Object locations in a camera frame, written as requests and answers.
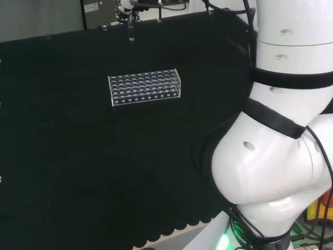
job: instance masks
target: black cloth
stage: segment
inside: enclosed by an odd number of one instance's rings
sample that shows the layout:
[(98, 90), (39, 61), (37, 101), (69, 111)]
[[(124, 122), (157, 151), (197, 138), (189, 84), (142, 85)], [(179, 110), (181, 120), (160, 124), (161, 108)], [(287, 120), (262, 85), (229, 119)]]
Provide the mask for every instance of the black cloth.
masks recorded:
[[(246, 48), (246, 26), (214, 16)], [(206, 13), (0, 44), (0, 248), (132, 249), (224, 203), (189, 149), (239, 112), (242, 58)], [(111, 107), (107, 76), (176, 68), (182, 97)]]

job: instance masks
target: red object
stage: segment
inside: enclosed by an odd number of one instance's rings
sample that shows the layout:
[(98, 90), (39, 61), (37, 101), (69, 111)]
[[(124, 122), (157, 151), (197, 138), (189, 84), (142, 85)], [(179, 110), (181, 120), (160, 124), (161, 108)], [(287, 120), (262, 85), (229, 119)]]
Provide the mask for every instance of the red object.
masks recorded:
[[(328, 202), (329, 192), (331, 192), (331, 189), (329, 189), (325, 194), (323, 194), (323, 203), (324, 203), (324, 205), (326, 205), (327, 202)], [(332, 199), (329, 203), (329, 207), (333, 207), (333, 197), (332, 197)]]

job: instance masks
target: small hole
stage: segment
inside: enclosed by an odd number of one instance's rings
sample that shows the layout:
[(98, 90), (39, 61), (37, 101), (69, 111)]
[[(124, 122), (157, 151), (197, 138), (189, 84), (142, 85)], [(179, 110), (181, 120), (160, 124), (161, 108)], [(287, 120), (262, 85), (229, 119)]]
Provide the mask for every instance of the small hole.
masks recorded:
[(317, 153), (321, 152), (321, 148), (319, 147), (317, 142), (314, 143), (314, 148), (316, 149)]
[(272, 91), (275, 94), (283, 94), (283, 89), (280, 89), (279, 87), (270, 87), (270, 91)]
[(244, 144), (244, 146), (245, 146), (248, 150), (251, 150), (251, 151), (254, 151), (254, 150), (255, 150), (254, 146), (253, 146), (251, 143), (249, 143), (249, 142), (243, 142), (243, 144)]

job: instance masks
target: gray wall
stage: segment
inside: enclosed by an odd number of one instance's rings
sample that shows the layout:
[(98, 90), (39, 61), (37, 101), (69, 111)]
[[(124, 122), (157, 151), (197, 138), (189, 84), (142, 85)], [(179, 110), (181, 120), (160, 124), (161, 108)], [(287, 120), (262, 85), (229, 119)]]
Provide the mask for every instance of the gray wall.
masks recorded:
[(0, 0), (0, 42), (82, 29), (80, 0)]

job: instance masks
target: yellow object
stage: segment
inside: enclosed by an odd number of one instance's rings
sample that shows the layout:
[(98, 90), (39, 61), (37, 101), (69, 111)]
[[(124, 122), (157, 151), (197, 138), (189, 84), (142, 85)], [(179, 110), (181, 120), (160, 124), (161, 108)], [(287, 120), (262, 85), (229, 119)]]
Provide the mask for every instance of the yellow object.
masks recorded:
[[(316, 218), (317, 205), (318, 205), (318, 200), (316, 200), (314, 203), (312, 203), (308, 207), (307, 214), (306, 214), (306, 218), (308, 220), (314, 220)], [(324, 218), (324, 213), (325, 213), (325, 205), (323, 203), (321, 203), (319, 209), (320, 209), (319, 210), (319, 219), (323, 219)], [(333, 221), (333, 207), (330, 207), (328, 209), (327, 219)]]

